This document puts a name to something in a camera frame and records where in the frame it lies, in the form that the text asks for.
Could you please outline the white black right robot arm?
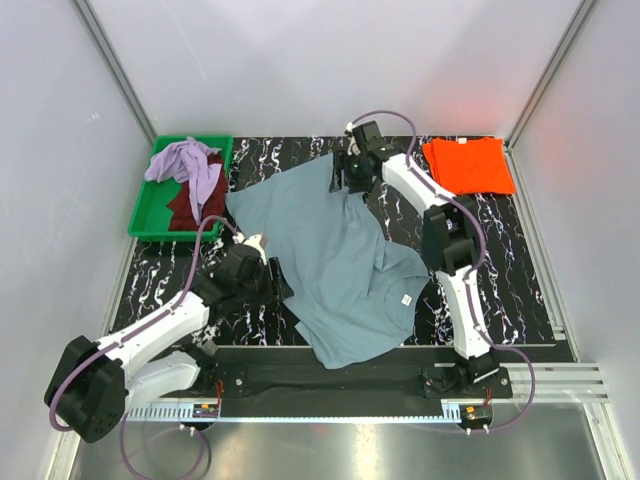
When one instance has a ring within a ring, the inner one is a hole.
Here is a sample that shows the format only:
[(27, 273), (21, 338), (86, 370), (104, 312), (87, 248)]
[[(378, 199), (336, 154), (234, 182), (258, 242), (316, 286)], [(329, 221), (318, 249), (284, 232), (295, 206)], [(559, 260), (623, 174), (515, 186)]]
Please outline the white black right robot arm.
[(438, 377), (425, 375), (429, 393), (476, 396), (499, 372), (495, 347), (482, 312), (478, 269), (486, 239), (474, 201), (456, 196), (429, 176), (409, 151), (383, 138), (375, 121), (345, 128), (347, 147), (334, 154), (331, 191), (365, 193), (383, 181), (422, 217), (421, 257), (443, 288), (453, 326), (456, 360)]

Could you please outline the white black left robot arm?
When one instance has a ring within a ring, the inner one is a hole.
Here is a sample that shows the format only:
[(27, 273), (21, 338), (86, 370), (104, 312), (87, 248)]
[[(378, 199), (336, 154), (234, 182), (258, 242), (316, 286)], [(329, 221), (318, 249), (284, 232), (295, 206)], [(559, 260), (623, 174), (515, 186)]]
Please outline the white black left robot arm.
[(70, 341), (44, 395), (51, 426), (94, 443), (159, 397), (208, 394), (216, 382), (213, 348), (174, 343), (244, 306), (292, 295), (278, 258), (232, 247), (210, 273), (191, 274), (173, 299), (136, 323), (96, 341)]

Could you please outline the grey blue t shirt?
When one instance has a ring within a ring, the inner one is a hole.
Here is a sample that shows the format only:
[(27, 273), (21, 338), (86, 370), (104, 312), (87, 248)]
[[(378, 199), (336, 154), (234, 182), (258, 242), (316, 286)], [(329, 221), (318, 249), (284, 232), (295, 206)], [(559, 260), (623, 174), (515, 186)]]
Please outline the grey blue t shirt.
[(333, 157), (309, 160), (233, 192), (245, 235), (262, 234), (293, 290), (285, 306), (327, 369), (378, 357), (413, 333), (430, 275), (412, 248), (386, 239), (361, 195), (331, 191)]

